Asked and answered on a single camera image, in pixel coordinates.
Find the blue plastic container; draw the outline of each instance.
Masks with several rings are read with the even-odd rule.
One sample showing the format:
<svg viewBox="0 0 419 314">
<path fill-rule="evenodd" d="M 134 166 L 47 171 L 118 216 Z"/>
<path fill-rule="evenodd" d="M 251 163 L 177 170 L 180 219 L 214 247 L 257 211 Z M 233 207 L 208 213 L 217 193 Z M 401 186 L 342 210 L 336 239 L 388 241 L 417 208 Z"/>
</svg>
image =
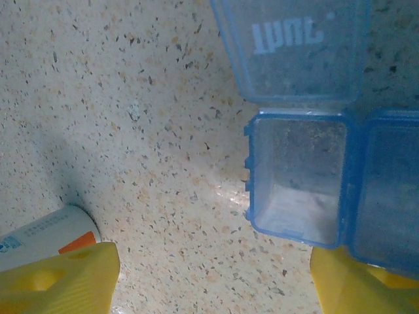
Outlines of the blue plastic container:
<svg viewBox="0 0 419 314">
<path fill-rule="evenodd" d="M 211 3 L 248 101 L 349 103 L 359 95 L 368 1 Z"/>
<path fill-rule="evenodd" d="M 245 129 L 247 217 L 263 233 L 419 274 L 419 113 L 268 109 Z"/>
</svg>

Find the open lid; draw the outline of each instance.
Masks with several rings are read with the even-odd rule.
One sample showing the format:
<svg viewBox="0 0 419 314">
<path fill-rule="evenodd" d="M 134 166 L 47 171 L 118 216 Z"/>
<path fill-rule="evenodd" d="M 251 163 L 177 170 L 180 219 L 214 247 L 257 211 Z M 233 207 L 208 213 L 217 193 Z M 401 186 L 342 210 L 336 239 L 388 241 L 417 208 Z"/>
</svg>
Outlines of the open lid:
<svg viewBox="0 0 419 314">
<path fill-rule="evenodd" d="M 359 205 L 350 230 L 362 262 L 419 273 L 419 112 L 382 111 L 366 123 Z"/>
<path fill-rule="evenodd" d="M 248 101 L 349 103 L 359 94 L 368 0 L 211 3 Z"/>
<path fill-rule="evenodd" d="M 263 233 L 334 248 L 342 241 L 352 120 L 337 113 L 261 111 L 249 136 L 247 218 Z"/>
</svg>

